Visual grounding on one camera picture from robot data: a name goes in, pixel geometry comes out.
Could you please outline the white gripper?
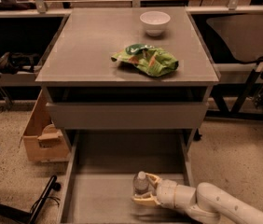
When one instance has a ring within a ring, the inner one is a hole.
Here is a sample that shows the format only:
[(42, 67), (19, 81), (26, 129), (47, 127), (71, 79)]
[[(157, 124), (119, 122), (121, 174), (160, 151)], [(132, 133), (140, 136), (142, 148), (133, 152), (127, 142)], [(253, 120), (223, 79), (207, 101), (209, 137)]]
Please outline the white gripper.
[(146, 177), (149, 182), (149, 189), (156, 189), (157, 197), (149, 191), (142, 195), (132, 196), (132, 201), (143, 206), (153, 207), (161, 205), (164, 208), (174, 208), (174, 196), (178, 184), (168, 179), (161, 180), (158, 175), (150, 173), (146, 173)]

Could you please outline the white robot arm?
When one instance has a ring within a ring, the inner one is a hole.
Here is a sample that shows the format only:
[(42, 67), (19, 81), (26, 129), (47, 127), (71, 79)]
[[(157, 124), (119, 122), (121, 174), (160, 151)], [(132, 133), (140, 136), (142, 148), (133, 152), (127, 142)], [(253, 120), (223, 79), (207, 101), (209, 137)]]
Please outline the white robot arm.
[(133, 179), (132, 200), (187, 214), (202, 224), (218, 224), (222, 216), (236, 224), (263, 224), (262, 211), (207, 182), (193, 188), (141, 171)]

